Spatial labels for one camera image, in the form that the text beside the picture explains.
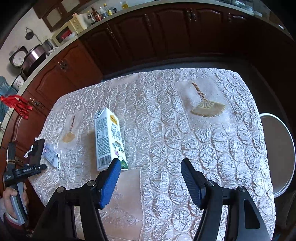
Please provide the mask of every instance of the hand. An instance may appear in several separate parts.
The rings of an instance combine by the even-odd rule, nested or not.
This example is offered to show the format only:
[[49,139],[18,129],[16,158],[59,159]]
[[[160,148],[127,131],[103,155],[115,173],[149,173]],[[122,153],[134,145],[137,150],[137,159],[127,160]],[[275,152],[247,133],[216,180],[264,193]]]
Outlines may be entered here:
[[[27,207],[29,205],[29,199],[28,199],[27,192],[25,190],[27,190],[26,184],[24,184],[24,192],[23,192],[21,198],[23,199],[24,204]],[[17,216],[13,210],[10,196],[16,196],[16,195],[17,195],[17,191],[11,187],[6,188],[3,192],[4,206],[6,208],[6,211],[14,219],[17,219]]]

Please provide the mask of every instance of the blue gripper pad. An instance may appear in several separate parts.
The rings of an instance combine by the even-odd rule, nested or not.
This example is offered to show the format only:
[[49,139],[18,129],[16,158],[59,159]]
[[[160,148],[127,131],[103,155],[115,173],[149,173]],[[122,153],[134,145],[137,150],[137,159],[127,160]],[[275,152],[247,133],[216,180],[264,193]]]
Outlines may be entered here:
[[205,201],[205,182],[207,179],[194,169],[189,159],[185,158],[181,162],[181,173],[186,183],[191,199],[199,209],[204,208]]
[[108,176],[106,177],[105,183],[103,184],[103,187],[101,189],[101,200],[99,202],[100,209],[103,209],[110,202],[120,175],[120,170],[120,161],[119,159],[114,158],[108,169],[104,171],[107,172]]

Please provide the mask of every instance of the red ribbon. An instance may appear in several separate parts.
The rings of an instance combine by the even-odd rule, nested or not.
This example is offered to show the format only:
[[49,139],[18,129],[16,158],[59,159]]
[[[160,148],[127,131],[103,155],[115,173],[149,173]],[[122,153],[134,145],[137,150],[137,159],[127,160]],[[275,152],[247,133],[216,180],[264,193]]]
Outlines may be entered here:
[[9,95],[7,97],[1,96],[0,100],[15,111],[24,119],[29,118],[28,110],[32,110],[32,106],[28,105],[28,101],[20,95]]

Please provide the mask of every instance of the table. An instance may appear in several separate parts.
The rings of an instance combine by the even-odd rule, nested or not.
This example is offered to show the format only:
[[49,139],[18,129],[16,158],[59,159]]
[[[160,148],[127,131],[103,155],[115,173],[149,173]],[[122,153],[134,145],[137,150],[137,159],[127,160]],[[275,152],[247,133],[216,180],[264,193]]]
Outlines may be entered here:
[[[44,205],[57,187],[81,187],[98,175],[94,113],[104,107],[119,118],[131,168],[100,211],[109,240],[192,240],[202,211],[181,176],[183,158],[223,187],[244,185],[272,237],[275,205],[259,113],[241,77],[224,69],[136,73],[61,97],[39,138],[58,150],[66,116],[84,115],[76,146],[58,150],[61,169],[42,157],[46,172],[30,178]],[[75,213],[81,238],[78,207]],[[217,240],[224,238],[226,219],[224,206]]]

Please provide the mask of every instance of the metal bolt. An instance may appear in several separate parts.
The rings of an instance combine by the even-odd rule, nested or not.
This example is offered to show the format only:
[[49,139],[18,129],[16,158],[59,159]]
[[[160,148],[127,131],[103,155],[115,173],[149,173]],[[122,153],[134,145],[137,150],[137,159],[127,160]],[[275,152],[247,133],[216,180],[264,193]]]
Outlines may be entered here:
[[207,181],[206,184],[210,187],[215,186],[215,183],[212,180]]
[[239,186],[239,190],[240,190],[241,192],[245,192],[245,191],[246,191],[246,188],[243,187],[243,186]]
[[63,188],[63,187],[59,187],[59,188],[57,188],[57,192],[58,193],[61,193],[61,192],[63,192],[65,190],[65,188]]
[[93,187],[95,184],[96,184],[96,181],[93,181],[93,180],[91,180],[91,181],[89,181],[89,182],[87,183],[87,185],[88,185],[89,187]]

